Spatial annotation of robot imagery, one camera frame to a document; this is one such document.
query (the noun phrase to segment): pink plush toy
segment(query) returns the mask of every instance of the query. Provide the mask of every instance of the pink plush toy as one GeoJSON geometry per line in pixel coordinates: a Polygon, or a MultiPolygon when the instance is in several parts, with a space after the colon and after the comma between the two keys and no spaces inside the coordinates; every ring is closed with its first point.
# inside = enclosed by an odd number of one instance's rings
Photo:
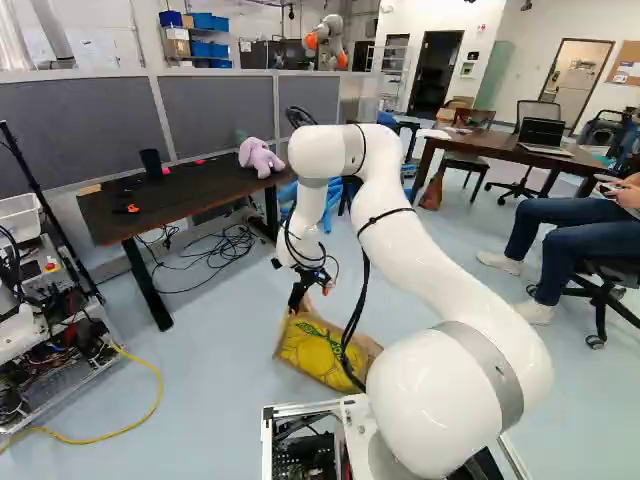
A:
{"type": "Polygon", "coordinates": [[[241,167],[255,167],[258,178],[267,178],[271,175],[271,169],[279,172],[286,167],[286,164],[269,150],[269,146],[256,137],[249,137],[242,142],[238,160],[241,167]]]}

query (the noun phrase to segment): person sitting in chair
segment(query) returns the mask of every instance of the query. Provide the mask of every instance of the person sitting in chair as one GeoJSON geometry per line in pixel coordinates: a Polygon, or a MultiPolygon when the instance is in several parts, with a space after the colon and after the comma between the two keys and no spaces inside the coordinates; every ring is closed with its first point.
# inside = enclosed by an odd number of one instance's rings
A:
{"type": "Polygon", "coordinates": [[[548,325],[553,307],[585,256],[640,256],[640,173],[605,184],[605,198],[535,198],[516,210],[504,255],[478,252],[488,266],[519,275],[541,223],[557,225],[542,242],[542,275],[534,298],[514,305],[532,325],[548,325]]]}

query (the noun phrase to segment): brown paper bag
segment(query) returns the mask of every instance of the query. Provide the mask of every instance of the brown paper bag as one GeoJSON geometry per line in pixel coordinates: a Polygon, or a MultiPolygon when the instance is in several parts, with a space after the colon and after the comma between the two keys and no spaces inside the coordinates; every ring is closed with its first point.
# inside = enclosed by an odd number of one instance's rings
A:
{"type": "MultiPolygon", "coordinates": [[[[285,312],[273,356],[334,390],[359,393],[340,364],[342,332],[343,329],[324,320],[305,296],[298,314],[285,312]]],[[[371,337],[356,333],[351,338],[347,357],[363,383],[380,352],[382,347],[371,337]]]]}
{"type": "Polygon", "coordinates": [[[440,204],[442,203],[442,177],[439,172],[429,180],[429,185],[424,191],[419,205],[422,208],[437,212],[440,210],[440,204]]]}

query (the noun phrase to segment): yellow bag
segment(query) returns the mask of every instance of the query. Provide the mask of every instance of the yellow bag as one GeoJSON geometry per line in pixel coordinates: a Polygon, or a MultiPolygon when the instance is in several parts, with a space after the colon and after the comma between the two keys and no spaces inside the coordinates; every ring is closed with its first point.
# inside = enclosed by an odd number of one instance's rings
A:
{"type": "MultiPolygon", "coordinates": [[[[305,296],[298,314],[285,313],[274,357],[334,390],[358,393],[358,388],[340,364],[342,332],[343,329],[324,320],[305,296]]],[[[382,347],[371,337],[354,334],[351,338],[347,357],[354,374],[363,383],[369,367],[380,352],[382,347]]]]}

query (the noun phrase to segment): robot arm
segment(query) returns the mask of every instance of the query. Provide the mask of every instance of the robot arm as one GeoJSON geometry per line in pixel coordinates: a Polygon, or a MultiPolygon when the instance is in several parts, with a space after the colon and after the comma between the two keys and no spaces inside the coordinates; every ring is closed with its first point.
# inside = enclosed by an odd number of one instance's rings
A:
{"type": "MultiPolygon", "coordinates": [[[[443,478],[545,396],[552,367],[522,317],[425,231],[399,182],[401,159],[399,137],[382,125],[297,129],[289,161],[301,188],[288,231],[291,242],[317,257],[309,239],[324,210],[327,180],[363,180],[351,208],[362,248],[389,280],[422,297],[442,319],[385,349],[369,371],[367,395],[394,455],[420,478],[443,478]]],[[[294,266],[285,230],[277,255],[294,266]]]]}
{"type": "Polygon", "coordinates": [[[302,46],[307,51],[307,56],[313,57],[318,45],[322,42],[328,42],[332,64],[337,63],[341,69],[347,68],[349,57],[347,57],[342,45],[343,29],[344,22],[340,15],[331,14],[324,17],[322,22],[302,39],[302,46]]]}

